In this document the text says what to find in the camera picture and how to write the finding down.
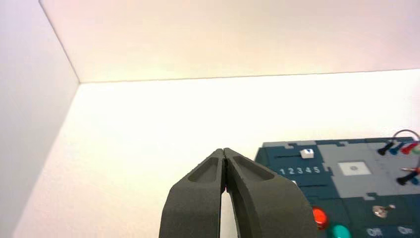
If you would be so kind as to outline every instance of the square button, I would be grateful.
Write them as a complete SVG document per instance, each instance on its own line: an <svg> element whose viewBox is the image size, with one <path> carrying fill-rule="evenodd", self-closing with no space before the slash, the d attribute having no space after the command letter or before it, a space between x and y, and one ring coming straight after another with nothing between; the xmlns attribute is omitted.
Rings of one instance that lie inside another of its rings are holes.
<svg viewBox="0 0 420 238"><path fill-rule="evenodd" d="M343 162L338 163L344 176L371 175L365 162Z"/></svg>

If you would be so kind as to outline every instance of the cable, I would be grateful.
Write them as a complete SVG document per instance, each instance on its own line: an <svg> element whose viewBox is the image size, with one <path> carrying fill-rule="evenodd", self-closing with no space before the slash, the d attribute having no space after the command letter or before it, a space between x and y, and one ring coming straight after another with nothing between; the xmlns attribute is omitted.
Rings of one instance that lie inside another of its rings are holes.
<svg viewBox="0 0 420 238"><path fill-rule="evenodd" d="M411 132L411 133L413 133L414 135L416 135L417 140L420 140L420 136L419 136L419 134L417 134L415 131L408 130L408 129L403 129L403 130L399 130L399 131L397 131L397 132L396 132L396 133L392 136L391 142L394 142L395 138L397 138L397 135L398 135L399 133L401 133L401 132Z"/></svg>
<svg viewBox="0 0 420 238"><path fill-rule="evenodd" d="M419 134L417 134L416 132L414 132L412 130L408 130L408 129L399 130L392 136L391 142L388 143L384 148L379 149L378 152L384 152L385 153L386 150L388 150L390 147L392 147L394 145L395 139L397 138L397 135L401 132L411 132L412 134L416 135L417 140L420 140ZM405 185L407 181L415 178L419 174L419 167L420 167L420 157L419 157L419 161L417 162L416 171L413 171L413 172L409 173L407 176L397 178L397 183L399 183L400 185Z"/></svg>

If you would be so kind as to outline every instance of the gray panel section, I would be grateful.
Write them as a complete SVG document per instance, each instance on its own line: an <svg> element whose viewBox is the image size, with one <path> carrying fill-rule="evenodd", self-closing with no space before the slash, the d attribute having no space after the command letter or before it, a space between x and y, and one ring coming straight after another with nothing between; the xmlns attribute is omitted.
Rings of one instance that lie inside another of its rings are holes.
<svg viewBox="0 0 420 238"><path fill-rule="evenodd" d="M387 152L384 156L381 156L376 151L377 149L384 147L385 143L368 143L366 145L375 157L376 161L378 161L380 167L384 170L387 170L392 186L395 186L397 189L397 194L406 195L420 193L419 185L414 185L411 182L407 182L405 186L402 186L396 182L396 178L403 177L408 174L407 172L402 171L401 168L413 168L417 166L419 155L414 153L405 155L400 151L397 155L392 155Z"/></svg>
<svg viewBox="0 0 420 238"><path fill-rule="evenodd" d="M276 147L276 146L284 146L286 149L292 149L293 146L290 144L297 144L297 145L316 145L314 140L304 140L304 141L280 141L280 142L264 142L262 144L263 147Z"/></svg>
<svg viewBox="0 0 420 238"><path fill-rule="evenodd" d="M345 146L318 145L325 165L330 167L334 174L332 180L341 198L363 197L366 200L372 200L374 198L369 197L367 193L378 195L398 194L396 182L392 181L386 167L378 161L379 158L373 155L371 148L361 143L349 144L343 142L342 144ZM338 163L357 161L365 162L372 174L344 176Z"/></svg>

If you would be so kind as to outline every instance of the control panel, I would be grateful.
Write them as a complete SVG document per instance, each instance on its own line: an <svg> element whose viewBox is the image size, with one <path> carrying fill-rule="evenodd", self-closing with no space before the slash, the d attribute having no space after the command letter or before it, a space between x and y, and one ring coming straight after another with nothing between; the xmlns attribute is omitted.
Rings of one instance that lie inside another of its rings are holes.
<svg viewBox="0 0 420 238"><path fill-rule="evenodd" d="M420 146L393 140L266 142L255 161L301 189L319 238L420 237L419 181L397 182L418 167Z"/></svg>

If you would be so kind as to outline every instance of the off label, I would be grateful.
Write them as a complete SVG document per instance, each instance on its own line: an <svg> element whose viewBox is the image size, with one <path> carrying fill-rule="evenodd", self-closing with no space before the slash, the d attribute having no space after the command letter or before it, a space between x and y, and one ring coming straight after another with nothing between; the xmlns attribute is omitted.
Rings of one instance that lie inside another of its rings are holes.
<svg viewBox="0 0 420 238"><path fill-rule="evenodd" d="M367 228L366 232L371 237L382 237L382 230L379 228Z"/></svg>

